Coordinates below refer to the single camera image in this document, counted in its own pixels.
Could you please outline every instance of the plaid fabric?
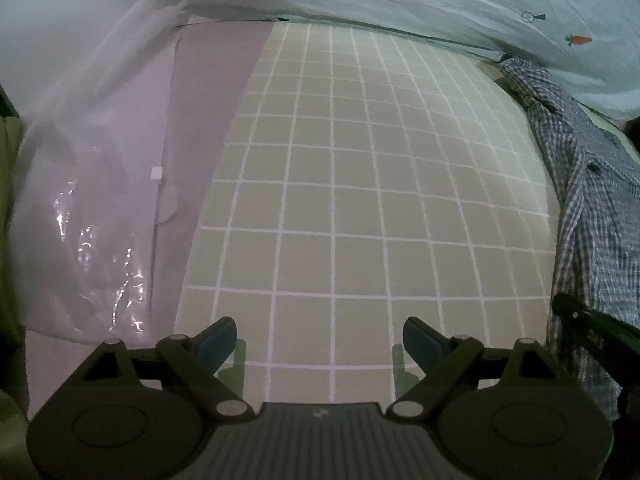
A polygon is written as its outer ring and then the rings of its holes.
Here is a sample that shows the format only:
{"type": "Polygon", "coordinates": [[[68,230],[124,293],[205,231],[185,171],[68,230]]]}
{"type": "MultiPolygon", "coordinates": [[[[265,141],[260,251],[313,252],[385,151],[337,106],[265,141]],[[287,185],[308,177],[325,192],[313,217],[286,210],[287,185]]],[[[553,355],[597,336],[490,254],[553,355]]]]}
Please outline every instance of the plaid fabric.
{"type": "MultiPolygon", "coordinates": [[[[515,57],[499,67],[527,113],[558,195],[552,294],[573,294],[640,327],[640,167],[547,70],[515,57]]],[[[552,313],[546,343],[609,420],[618,418],[619,386],[584,349],[568,346],[552,313]]]]}

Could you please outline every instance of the beige cutting mat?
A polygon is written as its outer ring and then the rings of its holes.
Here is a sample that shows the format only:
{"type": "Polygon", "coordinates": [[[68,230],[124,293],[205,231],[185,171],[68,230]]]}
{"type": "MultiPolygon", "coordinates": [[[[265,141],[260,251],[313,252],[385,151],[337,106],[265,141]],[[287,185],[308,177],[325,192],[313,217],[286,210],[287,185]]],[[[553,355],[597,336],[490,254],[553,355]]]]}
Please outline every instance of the beige cutting mat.
{"type": "Polygon", "coordinates": [[[420,376],[398,346],[408,316],[495,347],[544,340],[558,202],[499,75],[387,34],[275,25],[202,211],[176,332],[232,316],[246,342],[234,384],[255,407],[385,408],[420,376]]]}

